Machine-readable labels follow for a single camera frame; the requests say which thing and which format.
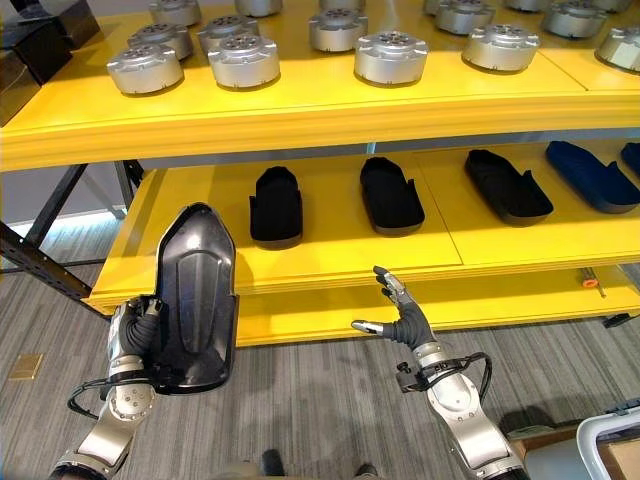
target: shoe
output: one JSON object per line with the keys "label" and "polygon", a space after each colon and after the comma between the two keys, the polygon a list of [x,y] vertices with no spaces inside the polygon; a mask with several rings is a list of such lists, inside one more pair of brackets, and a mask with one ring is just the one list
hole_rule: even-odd
{"label": "shoe", "polygon": [[376,470],[376,467],[374,467],[370,463],[363,463],[362,465],[360,465],[360,468],[358,468],[358,471],[356,472],[356,477],[359,477],[360,475],[371,475],[377,477],[378,470]]}

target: shelf board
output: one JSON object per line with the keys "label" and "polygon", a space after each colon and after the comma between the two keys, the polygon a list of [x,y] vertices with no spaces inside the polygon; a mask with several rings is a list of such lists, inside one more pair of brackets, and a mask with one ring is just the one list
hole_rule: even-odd
{"label": "shelf board", "polygon": [[[422,0],[396,2],[397,27],[424,38],[431,49],[422,80],[403,88],[376,88],[356,79],[352,53],[312,51],[307,19],[316,3],[298,1],[259,21],[279,48],[282,75],[274,85],[245,92],[218,87],[195,42],[180,85],[131,98],[115,88],[105,64],[150,17],[100,18],[102,33],[75,51],[73,60],[2,128],[0,171],[503,133],[505,125],[514,132],[640,125],[640,85],[634,77],[621,83],[621,72],[599,63],[583,69],[571,60],[573,54],[567,65],[559,65],[544,43],[531,66],[517,75],[479,71],[460,59],[465,39],[436,30],[421,5]],[[384,2],[368,5],[371,31],[385,23],[384,8]],[[229,11],[205,7],[204,18]],[[624,18],[639,11],[634,5]],[[525,22],[534,18],[499,7],[496,21],[514,16]],[[192,36],[200,28],[191,28]],[[574,45],[582,44],[562,48],[570,53]],[[599,91],[588,91],[568,73],[573,63],[584,76],[599,79]]]}
{"label": "shelf board", "polygon": [[[578,143],[608,163],[624,142]],[[531,168],[554,203],[548,219],[526,228],[501,223],[483,203],[464,173],[468,149],[389,154],[407,178],[416,180],[427,214],[419,231],[399,238],[380,236],[369,224],[359,188],[365,155],[287,161],[303,195],[304,233],[300,245],[280,251],[260,249],[249,235],[248,197],[257,178],[275,163],[151,171],[87,302],[113,310],[133,296],[152,293],[160,238],[193,202],[216,208],[229,228],[237,246],[235,288],[241,295],[367,285],[373,282],[374,264],[415,282],[639,261],[640,208],[622,215],[591,209],[553,171],[544,147],[490,147],[519,170]]]}
{"label": "shelf board", "polygon": [[580,85],[591,92],[638,91],[640,77],[638,74],[627,72],[603,64],[595,57],[594,51],[606,38],[612,27],[627,27],[638,25],[640,19],[640,3],[633,2],[623,13],[609,14],[600,32],[584,39],[570,39],[553,35],[543,31],[540,23],[543,13],[527,15],[503,9],[499,13],[500,21],[517,23],[523,27],[537,31],[540,35],[540,54],[552,61],[564,72],[575,79]]}
{"label": "shelf board", "polygon": [[[640,294],[617,267],[596,268],[606,298],[580,285],[577,271],[409,284],[434,330],[506,326],[640,310]],[[395,321],[377,287],[240,298],[237,344],[264,345],[358,336],[356,319]]]}
{"label": "shelf board", "polygon": [[[603,163],[618,160],[628,178],[640,187],[640,178],[626,170],[620,159],[625,141],[575,142]],[[591,208],[545,159],[547,144],[487,147],[533,177],[555,209],[537,225],[505,225],[489,209],[464,169],[469,149],[443,149],[416,153],[424,180],[444,218],[462,263],[467,268],[495,271],[501,266],[532,264],[552,267],[630,263],[640,259],[640,208],[625,214],[606,214]]]}
{"label": "shelf board", "polygon": [[[376,234],[360,192],[364,155],[284,163],[296,175],[303,196],[303,242],[269,251],[249,234],[249,195],[266,168],[276,163],[172,168],[150,172],[91,295],[92,302],[113,304],[155,287],[160,238],[186,205],[205,202],[222,216],[237,248],[235,287],[240,294],[336,286],[370,277],[372,262],[393,268],[429,269],[460,264],[460,257],[438,214],[426,184],[416,185],[428,220],[403,238]],[[421,180],[410,153],[394,156],[407,178]]]}

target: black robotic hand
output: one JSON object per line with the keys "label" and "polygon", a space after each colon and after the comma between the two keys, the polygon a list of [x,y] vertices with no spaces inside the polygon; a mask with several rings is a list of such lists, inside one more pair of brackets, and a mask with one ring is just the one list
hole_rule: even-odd
{"label": "black robotic hand", "polygon": [[391,323],[356,320],[351,323],[351,326],[361,332],[404,343],[411,350],[415,350],[425,343],[435,342],[436,339],[429,327],[427,318],[405,286],[393,274],[382,267],[373,267],[373,272],[376,274],[378,283],[383,285],[382,294],[388,297],[398,308],[400,319]]}

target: cardboard box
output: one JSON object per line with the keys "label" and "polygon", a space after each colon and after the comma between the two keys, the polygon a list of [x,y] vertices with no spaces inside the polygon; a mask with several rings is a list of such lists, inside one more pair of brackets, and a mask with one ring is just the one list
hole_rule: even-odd
{"label": "cardboard box", "polygon": [[100,31],[86,0],[49,0],[27,5],[7,23],[29,25],[53,22],[72,50],[80,48]]}
{"label": "cardboard box", "polygon": [[40,85],[14,51],[0,51],[0,127],[4,127],[39,89]]}
{"label": "cardboard box", "polygon": [[612,480],[640,479],[640,438],[598,446]]}
{"label": "cardboard box", "polygon": [[0,50],[15,52],[40,85],[71,59],[69,47],[51,22],[4,24],[0,29]]}

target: black metal post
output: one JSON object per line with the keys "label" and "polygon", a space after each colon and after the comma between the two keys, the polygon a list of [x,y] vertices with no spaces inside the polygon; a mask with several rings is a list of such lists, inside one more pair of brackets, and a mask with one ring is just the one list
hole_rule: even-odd
{"label": "black metal post", "polygon": [[46,237],[51,225],[60,213],[60,210],[62,210],[64,203],[67,201],[67,198],[69,198],[69,195],[71,195],[71,192],[86,168],[87,164],[85,163],[82,165],[73,165],[67,169],[47,200],[47,203],[45,203],[42,210],[40,210],[38,217],[29,229],[29,233],[25,236],[25,240],[35,247],[42,245],[44,237]]}
{"label": "black metal post", "polygon": [[108,319],[82,301],[91,293],[89,285],[51,260],[47,254],[11,230],[3,222],[0,222],[0,255],[84,308]]}
{"label": "black metal post", "polygon": [[116,166],[116,174],[118,175],[118,183],[120,184],[120,191],[122,191],[122,199],[127,210],[131,208],[133,202],[133,188],[131,187],[131,181],[127,174],[127,169],[124,162],[114,162]]}

